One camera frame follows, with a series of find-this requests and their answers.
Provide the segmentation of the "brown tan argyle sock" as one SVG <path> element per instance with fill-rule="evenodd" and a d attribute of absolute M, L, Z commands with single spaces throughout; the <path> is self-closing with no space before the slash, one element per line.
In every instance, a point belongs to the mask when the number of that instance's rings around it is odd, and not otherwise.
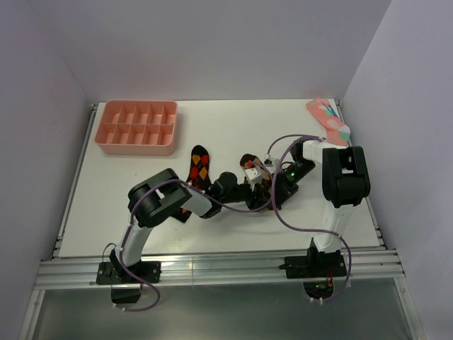
<path fill-rule="evenodd" d="M 251 197 L 246 200 L 250 210 L 264 209 L 265 203 L 268 203 L 266 210 L 273 209 L 270 198 L 272 177 L 277 161 L 278 159 L 267 158 L 262 162 L 253 154 L 244 154 L 240 159 L 239 164 L 245 173 L 244 183 L 251 187 Z"/>

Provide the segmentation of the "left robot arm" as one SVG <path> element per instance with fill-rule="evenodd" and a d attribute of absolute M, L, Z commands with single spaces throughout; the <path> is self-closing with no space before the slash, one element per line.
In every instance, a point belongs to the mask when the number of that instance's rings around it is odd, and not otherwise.
<path fill-rule="evenodd" d="M 121 283 L 143 279 L 147 270 L 142 264 L 142 251 L 151 231 L 182 211 L 209 219 L 229 203 L 245 203 L 246 212 L 270 206 L 268 182 L 237 183 L 237 177 L 224 172 L 212 184 L 200 187 L 194 181 L 183 183 L 173 169 L 165 169 L 137 184 L 128 193 L 130 221 L 120 243 L 109 259 L 113 275 Z"/>

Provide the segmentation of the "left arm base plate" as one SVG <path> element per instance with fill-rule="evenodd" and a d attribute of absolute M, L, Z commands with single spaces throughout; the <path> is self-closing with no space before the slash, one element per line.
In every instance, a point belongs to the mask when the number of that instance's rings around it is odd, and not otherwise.
<path fill-rule="evenodd" d="M 119 285 L 134 284 L 146 281 L 148 283 L 158 283 L 161 275 L 160 261 L 140 261 L 128 268 L 133 273 L 131 276 L 119 266 L 117 271 L 111 262 L 102 262 L 99 264 L 96 276 L 97 285 Z"/>

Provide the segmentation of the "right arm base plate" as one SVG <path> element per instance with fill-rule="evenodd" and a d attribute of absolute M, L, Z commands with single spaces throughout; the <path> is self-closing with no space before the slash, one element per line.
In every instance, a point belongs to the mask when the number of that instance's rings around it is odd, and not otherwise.
<path fill-rule="evenodd" d="M 344 277 L 348 272 L 340 252 L 286 256 L 279 269 L 285 271 L 288 279 Z"/>

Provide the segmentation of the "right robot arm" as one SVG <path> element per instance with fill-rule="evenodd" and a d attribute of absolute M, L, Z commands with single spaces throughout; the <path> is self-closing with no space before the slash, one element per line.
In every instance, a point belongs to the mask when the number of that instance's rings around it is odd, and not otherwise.
<path fill-rule="evenodd" d="M 322 138 L 302 135 L 284 151 L 283 157 L 291 154 L 293 161 L 301 165 L 321 167 L 321 189 L 326 200 L 321 226 L 317 229 L 284 226 L 294 231 L 312 232 L 312 245 L 316 253 L 306 259 L 308 272 L 322 276 L 330 267 L 327 254 L 348 247 L 343 234 L 350 216 L 362 200 L 369 196 L 371 183 L 367 162 L 362 147 L 330 144 Z"/>

